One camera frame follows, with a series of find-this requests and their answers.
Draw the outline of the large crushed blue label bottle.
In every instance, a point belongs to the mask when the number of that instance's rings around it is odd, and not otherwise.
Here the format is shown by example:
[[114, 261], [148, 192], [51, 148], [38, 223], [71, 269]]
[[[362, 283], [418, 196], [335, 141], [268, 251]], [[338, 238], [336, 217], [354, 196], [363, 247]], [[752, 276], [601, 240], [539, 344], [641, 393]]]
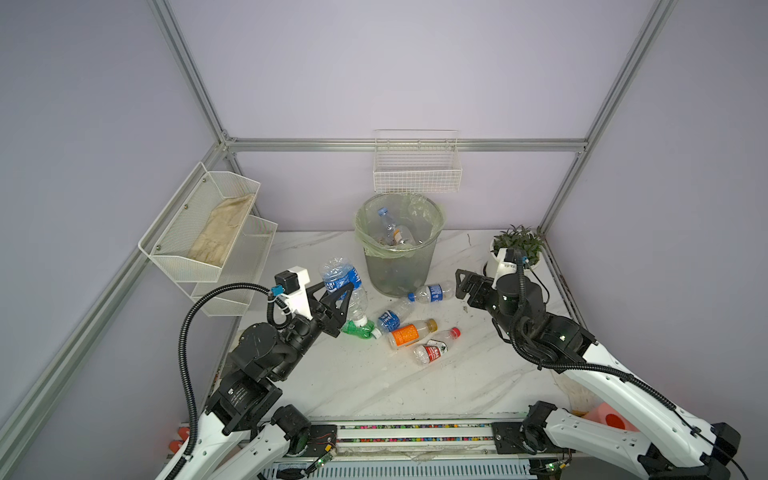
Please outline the large crushed blue label bottle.
[[385, 238], [391, 246], [415, 246], [417, 240], [410, 228], [399, 223], [386, 207], [378, 210], [379, 218], [385, 229]]

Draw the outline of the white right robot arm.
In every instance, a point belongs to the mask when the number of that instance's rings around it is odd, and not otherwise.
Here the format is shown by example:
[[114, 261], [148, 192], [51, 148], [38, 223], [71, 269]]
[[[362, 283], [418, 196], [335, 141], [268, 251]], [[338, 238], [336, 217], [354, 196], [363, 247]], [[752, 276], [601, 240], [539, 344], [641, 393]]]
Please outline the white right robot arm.
[[536, 455], [577, 451], [640, 479], [728, 479], [741, 436], [727, 423], [709, 423], [677, 406], [624, 367], [577, 322], [544, 309], [521, 272], [492, 279], [459, 269], [456, 296], [487, 312], [499, 337], [540, 370], [563, 375], [596, 394], [634, 432], [578, 417], [546, 401], [529, 407], [517, 433], [502, 442]]

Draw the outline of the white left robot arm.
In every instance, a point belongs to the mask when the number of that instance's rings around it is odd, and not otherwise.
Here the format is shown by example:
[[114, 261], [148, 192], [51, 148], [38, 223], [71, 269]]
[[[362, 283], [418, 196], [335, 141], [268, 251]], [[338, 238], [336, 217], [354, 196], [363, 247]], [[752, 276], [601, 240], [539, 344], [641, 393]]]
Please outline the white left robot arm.
[[[282, 391], [277, 382], [295, 369], [320, 334], [340, 334], [347, 321], [353, 288], [345, 285], [332, 293], [315, 296], [322, 283], [294, 291], [297, 300], [308, 303], [301, 313], [261, 285], [247, 282], [226, 284], [199, 299], [183, 320], [178, 360], [189, 411], [189, 435], [183, 446], [161, 471], [162, 479], [250, 479], [286, 455], [315, 452], [310, 440], [312, 424], [293, 405], [278, 406]], [[195, 315], [215, 297], [235, 290], [250, 290], [267, 296], [279, 307], [283, 323], [274, 320], [248, 328], [232, 351], [234, 369], [198, 409], [187, 359], [187, 340]]]

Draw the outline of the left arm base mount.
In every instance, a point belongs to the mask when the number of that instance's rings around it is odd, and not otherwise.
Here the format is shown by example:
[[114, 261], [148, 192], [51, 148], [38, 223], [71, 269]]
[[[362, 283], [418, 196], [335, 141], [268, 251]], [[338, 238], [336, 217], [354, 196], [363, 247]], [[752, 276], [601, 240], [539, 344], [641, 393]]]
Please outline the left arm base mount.
[[247, 457], [271, 458], [317, 457], [327, 446], [336, 443], [338, 429], [334, 425], [311, 425], [298, 433], [288, 434], [280, 426], [264, 423], [251, 432], [244, 448]]

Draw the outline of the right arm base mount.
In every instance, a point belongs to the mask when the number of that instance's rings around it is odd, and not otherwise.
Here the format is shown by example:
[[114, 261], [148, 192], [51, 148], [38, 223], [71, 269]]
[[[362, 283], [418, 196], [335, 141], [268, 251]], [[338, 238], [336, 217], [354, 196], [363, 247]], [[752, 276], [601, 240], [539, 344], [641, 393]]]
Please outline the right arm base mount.
[[555, 445], [546, 433], [546, 421], [509, 421], [491, 424], [492, 439], [498, 454], [572, 454]]

